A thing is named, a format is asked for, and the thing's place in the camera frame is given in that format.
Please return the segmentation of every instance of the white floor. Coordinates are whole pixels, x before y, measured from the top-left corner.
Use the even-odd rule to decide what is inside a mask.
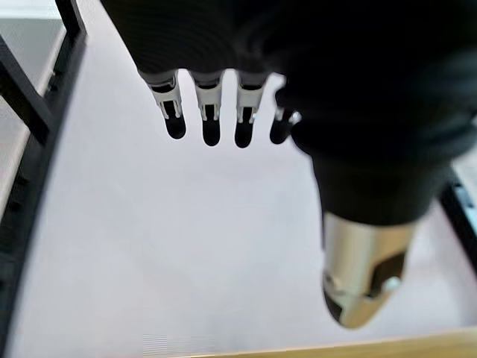
[[[344,330],[320,287],[318,194],[290,141],[270,144],[274,78],[249,148],[203,144],[180,76],[186,137],[159,110],[96,1],[88,47],[42,204],[10,341],[14,358],[142,357],[311,347],[477,324],[477,282],[434,205],[401,290],[366,327]]]

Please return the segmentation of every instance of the robotic hand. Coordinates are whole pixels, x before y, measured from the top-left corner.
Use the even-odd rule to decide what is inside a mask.
[[[173,138],[186,132],[177,69],[195,81],[207,145],[220,139],[221,74],[237,70],[241,148],[268,74],[286,76],[271,140],[291,132],[312,158],[329,311],[345,327],[368,321],[399,286],[451,159],[474,143],[476,1],[102,3]]]

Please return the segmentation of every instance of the black metal frame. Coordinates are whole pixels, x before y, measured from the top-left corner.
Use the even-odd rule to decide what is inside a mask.
[[[440,204],[456,236],[465,250],[467,259],[477,276],[477,211],[471,195],[454,171],[440,195]]]
[[[0,222],[0,357],[6,348],[49,163],[85,46],[86,31],[75,0],[56,3],[66,35],[43,97],[0,37],[0,94],[31,133]]]

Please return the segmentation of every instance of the wooden board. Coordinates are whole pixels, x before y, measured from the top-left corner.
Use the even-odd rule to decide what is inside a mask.
[[[314,349],[269,351],[208,356],[214,358],[333,358],[333,357],[405,357],[476,358],[477,327],[413,339],[401,339]]]

